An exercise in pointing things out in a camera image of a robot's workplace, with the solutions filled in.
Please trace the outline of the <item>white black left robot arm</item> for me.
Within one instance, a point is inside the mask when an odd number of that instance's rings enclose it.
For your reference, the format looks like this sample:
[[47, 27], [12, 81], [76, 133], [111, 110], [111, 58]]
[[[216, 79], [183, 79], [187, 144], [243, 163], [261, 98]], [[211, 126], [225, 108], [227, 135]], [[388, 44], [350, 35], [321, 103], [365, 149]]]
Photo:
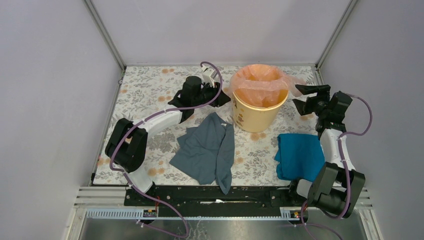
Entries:
[[214, 81], [210, 77], [202, 80], [198, 76], [188, 76], [164, 109], [139, 121], [121, 118], [116, 122], [104, 150], [110, 159], [110, 168], [123, 173], [129, 185], [138, 189], [135, 197], [142, 205], [152, 204], [155, 200], [155, 192], [151, 189], [154, 182], [142, 168], [148, 140], [183, 123], [195, 109], [219, 108], [229, 101], [230, 97], [223, 92], [222, 79]]

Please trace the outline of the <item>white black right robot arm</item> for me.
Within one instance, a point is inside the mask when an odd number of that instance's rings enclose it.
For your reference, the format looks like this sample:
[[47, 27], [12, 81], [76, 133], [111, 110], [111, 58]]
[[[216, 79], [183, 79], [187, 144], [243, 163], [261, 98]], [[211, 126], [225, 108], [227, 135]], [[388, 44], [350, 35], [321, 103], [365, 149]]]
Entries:
[[305, 101], [294, 99], [300, 115], [314, 113], [315, 129], [325, 162], [314, 181], [303, 178], [293, 180], [287, 191], [287, 201], [293, 206], [305, 200], [331, 218], [348, 218], [365, 185], [365, 175], [353, 166], [346, 144], [347, 131], [343, 120], [353, 95], [342, 91], [330, 94], [329, 85], [301, 85], [296, 89], [306, 95]]

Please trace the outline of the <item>pink plastic trash bag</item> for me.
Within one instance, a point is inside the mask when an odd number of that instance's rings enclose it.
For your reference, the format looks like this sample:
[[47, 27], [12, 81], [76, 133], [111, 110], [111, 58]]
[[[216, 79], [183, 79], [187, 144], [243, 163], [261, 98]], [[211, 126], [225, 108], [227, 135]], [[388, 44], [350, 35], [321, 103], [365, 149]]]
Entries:
[[251, 64], [239, 69], [229, 80], [229, 93], [253, 107], [270, 108], [292, 95], [300, 96], [296, 85], [302, 78], [286, 74], [274, 65]]

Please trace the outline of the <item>yellow plastic trash bin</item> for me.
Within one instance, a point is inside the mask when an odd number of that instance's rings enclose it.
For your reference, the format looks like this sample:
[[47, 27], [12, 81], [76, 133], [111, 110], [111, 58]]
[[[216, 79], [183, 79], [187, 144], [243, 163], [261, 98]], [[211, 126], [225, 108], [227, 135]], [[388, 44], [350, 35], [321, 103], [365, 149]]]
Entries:
[[242, 130], [258, 133], [266, 130], [275, 120], [281, 106], [287, 100], [272, 107], [254, 107], [231, 95], [232, 119]]

